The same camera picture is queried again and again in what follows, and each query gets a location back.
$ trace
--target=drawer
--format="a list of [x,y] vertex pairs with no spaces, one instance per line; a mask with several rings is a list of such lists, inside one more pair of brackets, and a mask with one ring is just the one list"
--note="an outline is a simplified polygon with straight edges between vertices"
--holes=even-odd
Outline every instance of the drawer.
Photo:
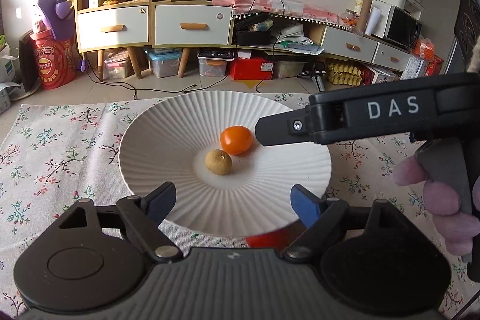
[[155,45],[228,45],[231,7],[161,4],[155,7]]
[[323,52],[371,63],[377,41],[359,37],[348,31],[327,27],[323,36]]
[[78,36],[83,52],[116,45],[148,45],[148,6],[79,14]]
[[379,43],[375,52],[375,56],[373,57],[373,63],[403,72],[407,67],[409,59],[409,53],[400,51],[399,49],[393,48],[389,45]]

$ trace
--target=microwave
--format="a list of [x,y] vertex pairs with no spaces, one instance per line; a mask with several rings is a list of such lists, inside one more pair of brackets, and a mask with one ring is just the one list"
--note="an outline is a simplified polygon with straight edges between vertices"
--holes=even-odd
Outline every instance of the microwave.
[[371,5],[382,12],[373,36],[404,48],[415,47],[422,29],[418,20],[404,10],[382,1],[374,0]]

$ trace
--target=gray handle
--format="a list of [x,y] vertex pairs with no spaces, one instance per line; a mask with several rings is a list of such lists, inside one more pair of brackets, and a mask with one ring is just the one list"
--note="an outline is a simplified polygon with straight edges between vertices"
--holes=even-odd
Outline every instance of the gray handle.
[[[437,139],[423,144],[415,157],[430,179],[443,182],[460,195],[460,211],[472,214],[472,195],[461,141],[456,137]],[[472,262],[472,254],[462,256]]]

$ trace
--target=ribbed plate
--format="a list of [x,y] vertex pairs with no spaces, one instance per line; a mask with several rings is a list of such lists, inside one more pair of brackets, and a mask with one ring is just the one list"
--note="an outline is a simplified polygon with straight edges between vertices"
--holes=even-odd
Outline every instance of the ribbed plate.
[[271,232],[296,221],[290,189],[302,184],[318,196],[330,180],[328,148],[313,143],[263,147],[232,156],[229,175],[208,171],[205,155],[221,149],[220,133],[260,117],[289,111],[257,95],[198,91],[165,100],[138,116],[121,141],[119,166],[131,192],[144,196],[165,181],[177,188],[171,223],[208,235]]

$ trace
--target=floral tablecloth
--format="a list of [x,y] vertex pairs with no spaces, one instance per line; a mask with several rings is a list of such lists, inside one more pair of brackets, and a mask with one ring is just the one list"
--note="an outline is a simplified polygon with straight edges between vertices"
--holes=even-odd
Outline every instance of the floral tablecloth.
[[[308,102],[308,94],[263,96],[292,109]],[[13,282],[15,261],[75,200],[110,205],[129,195],[118,167],[120,141],[136,116],[161,101],[21,107],[0,148],[0,310],[13,316],[25,310]],[[418,147],[408,140],[401,134],[329,146],[332,178],[327,193],[353,206],[385,198],[409,217],[449,259],[452,283],[440,310],[452,317],[480,286],[467,279],[460,258],[445,252],[424,208],[422,186],[393,184],[395,164]],[[184,253],[191,246],[246,246],[243,239],[213,238],[168,223],[160,228]]]

